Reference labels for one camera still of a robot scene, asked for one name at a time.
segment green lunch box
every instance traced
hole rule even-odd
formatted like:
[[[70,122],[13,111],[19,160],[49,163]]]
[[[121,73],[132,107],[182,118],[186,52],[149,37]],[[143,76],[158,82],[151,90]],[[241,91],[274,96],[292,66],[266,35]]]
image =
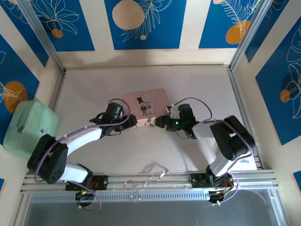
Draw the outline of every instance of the green lunch box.
[[[39,139],[56,136],[58,116],[40,101],[21,101],[13,114],[3,140],[6,150],[29,160]]]

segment white table surface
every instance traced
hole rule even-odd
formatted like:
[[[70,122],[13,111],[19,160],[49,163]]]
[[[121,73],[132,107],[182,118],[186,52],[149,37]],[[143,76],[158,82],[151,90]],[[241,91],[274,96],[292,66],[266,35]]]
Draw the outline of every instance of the white table surface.
[[[169,103],[197,97],[212,109],[214,118],[235,115],[241,120],[226,68],[223,66],[103,68],[67,71],[57,111],[59,135],[84,127],[104,112],[112,98],[124,94],[165,89]],[[209,112],[198,101],[188,100],[197,120]],[[218,152],[213,138],[180,139],[175,133],[148,126],[125,130],[73,152],[72,164],[80,163],[95,173],[204,171]],[[256,170],[253,158],[234,170]]]

